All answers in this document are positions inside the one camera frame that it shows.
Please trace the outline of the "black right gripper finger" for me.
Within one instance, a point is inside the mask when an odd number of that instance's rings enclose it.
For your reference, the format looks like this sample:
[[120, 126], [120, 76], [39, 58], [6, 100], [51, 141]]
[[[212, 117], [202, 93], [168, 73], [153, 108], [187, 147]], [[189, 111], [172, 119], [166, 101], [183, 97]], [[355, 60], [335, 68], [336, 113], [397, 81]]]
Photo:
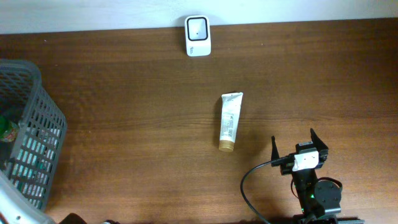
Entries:
[[311, 139], [318, 150], [328, 150], [328, 146], [317, 136], [313, 128], [310, 129]]
[[275, 136], [271, 137], [271, 143], [272, 143], [271, 166], [275, 167], [278, 166], [276, 160], [280, 159], [279, 152], [275, 142]]

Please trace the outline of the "white tube with gold cap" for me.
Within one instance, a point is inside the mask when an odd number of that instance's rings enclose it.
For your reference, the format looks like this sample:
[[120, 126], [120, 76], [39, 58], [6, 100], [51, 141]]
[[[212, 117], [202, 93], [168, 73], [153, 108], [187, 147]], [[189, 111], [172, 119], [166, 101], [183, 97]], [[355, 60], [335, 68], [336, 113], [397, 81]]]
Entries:
[[232, 152], [236, 142], [243, 92], [223, 94], [221, 99], [222, 109], [219, 150]]

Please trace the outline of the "green lidded jar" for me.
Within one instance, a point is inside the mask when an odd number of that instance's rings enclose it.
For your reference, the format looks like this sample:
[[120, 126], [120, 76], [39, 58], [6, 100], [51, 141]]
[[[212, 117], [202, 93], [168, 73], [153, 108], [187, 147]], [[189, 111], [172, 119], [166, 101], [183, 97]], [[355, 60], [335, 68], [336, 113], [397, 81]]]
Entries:
[[0, 120], [0, 137], [2, 142], [13, 142], [19, 132], [19, 127], [16, 123], [1, 115]]

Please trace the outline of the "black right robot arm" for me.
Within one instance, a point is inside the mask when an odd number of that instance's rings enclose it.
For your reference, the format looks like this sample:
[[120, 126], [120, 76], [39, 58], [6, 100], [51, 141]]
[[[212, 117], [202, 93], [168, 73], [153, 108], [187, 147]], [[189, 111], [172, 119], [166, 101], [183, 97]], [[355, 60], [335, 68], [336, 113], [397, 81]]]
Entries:
[[296, 192], [302, 209], [293, 217], [294, 223], [364, 223], [356, 217], [338, 218], [341, 212], [343, 184], [330, 177], [318, 177], [328, 158], [328, 146], [310, 130], [311, 140], [295, 145], [295, 152], [280, 157], [275, 137], [271, 137], [271, 166], [279, 167], [282, 175], [291, 175], [291, 191]]

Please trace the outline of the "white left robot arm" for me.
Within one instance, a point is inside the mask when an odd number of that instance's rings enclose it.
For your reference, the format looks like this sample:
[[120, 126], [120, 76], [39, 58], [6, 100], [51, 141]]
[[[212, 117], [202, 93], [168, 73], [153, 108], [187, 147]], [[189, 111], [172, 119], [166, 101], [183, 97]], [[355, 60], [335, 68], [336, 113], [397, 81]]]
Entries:
[[55, 224], [55, 221], [35, 208], [1, 172], [1, 220], [5, 223]]

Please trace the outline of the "white barcode scanner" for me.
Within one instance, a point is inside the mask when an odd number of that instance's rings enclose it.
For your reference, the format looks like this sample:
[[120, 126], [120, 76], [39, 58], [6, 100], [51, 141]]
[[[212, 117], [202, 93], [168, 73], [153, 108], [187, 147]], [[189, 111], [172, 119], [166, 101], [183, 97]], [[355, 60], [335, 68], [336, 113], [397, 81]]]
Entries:
[[188, 16], [184, 21], [185, 42], [189, 57], [211, 54], [210, 22], [206, 16]]

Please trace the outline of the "grey plastic basket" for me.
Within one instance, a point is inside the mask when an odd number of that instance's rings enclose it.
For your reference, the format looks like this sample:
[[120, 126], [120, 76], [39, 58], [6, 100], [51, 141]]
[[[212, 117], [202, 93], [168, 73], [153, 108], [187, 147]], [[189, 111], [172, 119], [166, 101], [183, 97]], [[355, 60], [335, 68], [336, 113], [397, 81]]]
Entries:
[[34, 63], [1, 60], [1, 115], [19, 128], [13, 142], [1, 143], [1, 172], [35, 208], [44, 211], [67, 121], [42, 86]]

